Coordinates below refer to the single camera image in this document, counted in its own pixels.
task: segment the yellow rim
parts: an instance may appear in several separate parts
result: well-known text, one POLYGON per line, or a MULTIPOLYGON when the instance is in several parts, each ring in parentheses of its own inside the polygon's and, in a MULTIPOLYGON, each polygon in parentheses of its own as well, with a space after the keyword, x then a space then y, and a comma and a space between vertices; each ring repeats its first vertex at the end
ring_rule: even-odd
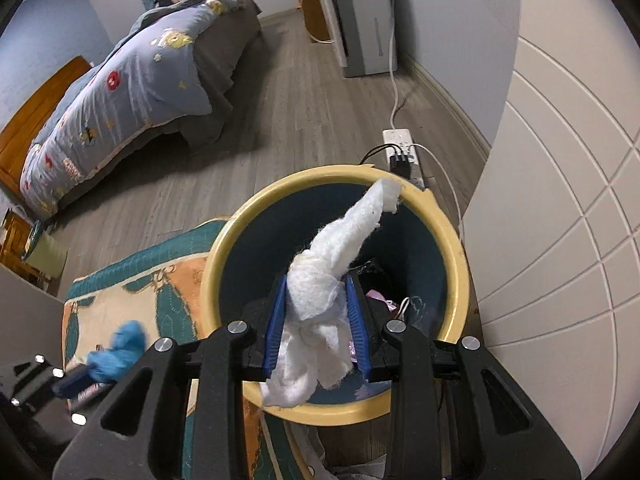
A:
POLYGON ((284 432, 287 435, 287 441, 289 442, 289 447, 291 448, 291 454, 293 455, 293 459, 298 465, 298 469, 300 469, 302 478, 305 480, 314 480, 314 475, 312 475, 311 471, 309 471, 309 467, 306 464, 304 457, 302 456, 302 452, 300 451, 300 447, 296 442, 296 438, 293 436, 293 432, 289 427, 289 423, 284 420, 282 422, 282 425, 284 426, 284 432))
MULTIPOLYGON (((218 291, 226 258, 240 233, 265 209, 284 197, 322 184, 345 182, 370 186, 380 178, 394 178, 402 184, 400 198, 427 226, 442 253, 447 271, 447 308, 438 333, 438 339, 456 342, 465 325, 469 300, 469 279, 466 259, 458 235, 449 219, 438 207, 431 191, 420 191, 400 177, 369 166, 322 166, 301 171, 285 177, 264 188, 251 197, 226 222, 216 238, 204 269, 200 288, 200 305, 205 336, 218 329, 221 324, 218 291)), ((243 385, 244 396, 257 406, 262 405, 260 387, 257 383, 243 385)), ((371 420, 389 412, 391 392, 387 390, 370 399, 356 400, 348 404, 318 405, 302 404, 295 408, 263 409, 300 424, 313 426, 343 426, 371 420)))

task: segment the wooden desk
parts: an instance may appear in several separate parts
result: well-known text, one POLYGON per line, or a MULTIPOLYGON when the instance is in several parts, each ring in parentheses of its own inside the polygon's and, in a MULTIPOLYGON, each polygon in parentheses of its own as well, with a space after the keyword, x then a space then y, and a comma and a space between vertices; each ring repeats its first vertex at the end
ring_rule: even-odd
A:
POLYGON ((306 30, 313 37, 320 41, 331 39, 324 20, 324 12, 322 12, 320 0, 302 0, 302 16, 305 20, 306 30))

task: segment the wooden floor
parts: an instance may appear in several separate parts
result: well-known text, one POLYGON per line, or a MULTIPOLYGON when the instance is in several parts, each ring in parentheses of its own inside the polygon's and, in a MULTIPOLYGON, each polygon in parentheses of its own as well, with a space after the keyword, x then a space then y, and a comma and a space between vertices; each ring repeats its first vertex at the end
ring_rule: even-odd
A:
MULTIPOLYGON (((190 153, 179 134, 158 137, 60 213, 54 236, 69 247, 60 298, 75 278, 207 219, 231 215, 283 176, 327 164, 357 164, 382 142, 393 105, 388 75, 344 79, 332 46, 311 43, 297 11, 263 21, 262 30, 234 74, 228 93, 234 112, 218 142, 190 153)), ((483 154, 429 89, 404 69, 397 81, 396 127, 409 128, 415 142, 435 153, 466 208, 484 167, 483 154)), ((426 183, 457 224, 446 181, 427 157, 420 160, 426 183)), ((384 168, 382 155, 372 161, 384 168)), ((326 442, 336 430, 334 442, 327 442, 328 456, 339 457, 336 462, 346 460, 346 444, 355 435, 363 440, 362 428, 353 428, 351 433, 323 430, 326 442)), ((358 459, 380 452, 385 428, 380 421, 370 425, 373 436, 356 453, 358 459)))

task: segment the wooden headboard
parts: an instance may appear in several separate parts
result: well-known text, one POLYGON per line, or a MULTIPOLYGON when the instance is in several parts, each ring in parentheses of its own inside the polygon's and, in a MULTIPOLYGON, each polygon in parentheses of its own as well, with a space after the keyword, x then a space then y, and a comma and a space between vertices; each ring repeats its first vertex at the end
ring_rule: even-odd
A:
POLYGON ((29 97, 0 132, 0 182, 17 197, 31 141, 47 122, 71 83, 91 66, 84 57, 69 61, 29 97))

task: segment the charger plug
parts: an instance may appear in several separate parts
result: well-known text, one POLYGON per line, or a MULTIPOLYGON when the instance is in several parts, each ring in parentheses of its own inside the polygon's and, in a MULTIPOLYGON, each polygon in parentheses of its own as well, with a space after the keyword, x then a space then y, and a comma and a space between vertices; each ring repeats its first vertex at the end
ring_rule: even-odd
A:
POLYGON ((411 164, 405 153, 393 154, 389 157, 389 171, 397 176, 409 180, 411 177, 411 164))

